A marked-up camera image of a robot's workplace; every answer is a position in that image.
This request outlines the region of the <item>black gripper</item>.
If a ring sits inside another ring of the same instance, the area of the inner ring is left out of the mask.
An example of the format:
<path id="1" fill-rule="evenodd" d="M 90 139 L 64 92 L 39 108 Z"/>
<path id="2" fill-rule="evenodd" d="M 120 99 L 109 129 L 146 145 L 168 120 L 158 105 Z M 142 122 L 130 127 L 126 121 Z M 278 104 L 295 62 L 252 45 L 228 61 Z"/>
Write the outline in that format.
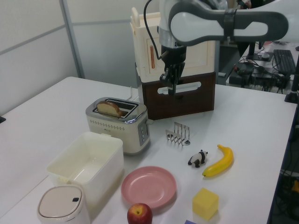
<path id="1" fill-rule="evenodd" d="M 161 46 L 162 61 L 164 62 L 164 73 L 160 76 L 160 81 L 168 87 L 168 93 L 174 95 L 181 75 L 185 67 L 186 46 L 169 48 Z"/>

